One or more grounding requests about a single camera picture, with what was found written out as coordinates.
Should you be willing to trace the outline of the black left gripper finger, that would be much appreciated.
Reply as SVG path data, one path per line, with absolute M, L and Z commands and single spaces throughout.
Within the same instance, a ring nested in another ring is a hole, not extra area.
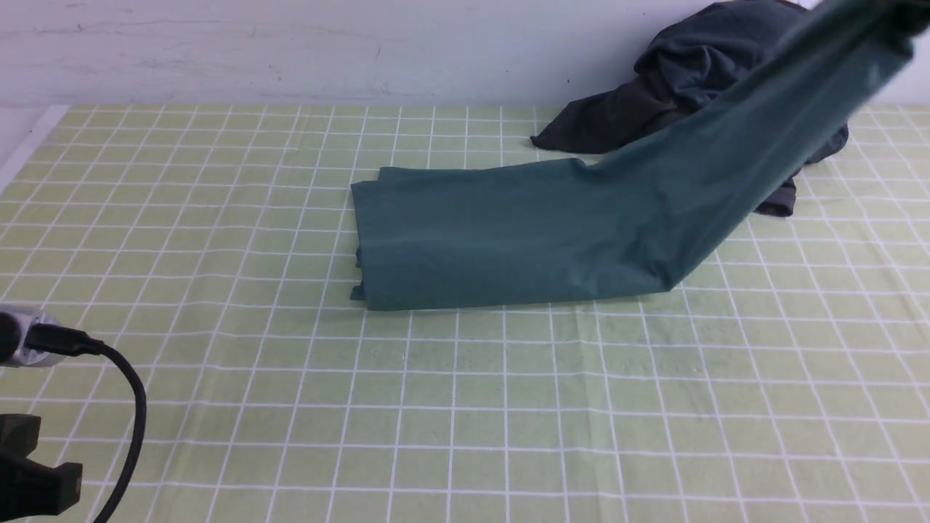
M 83 466 L 43 466 L 29 458 L 38 446 L 42 419 L 1 415 L 1 521 L 59 516 L 80 502 Z

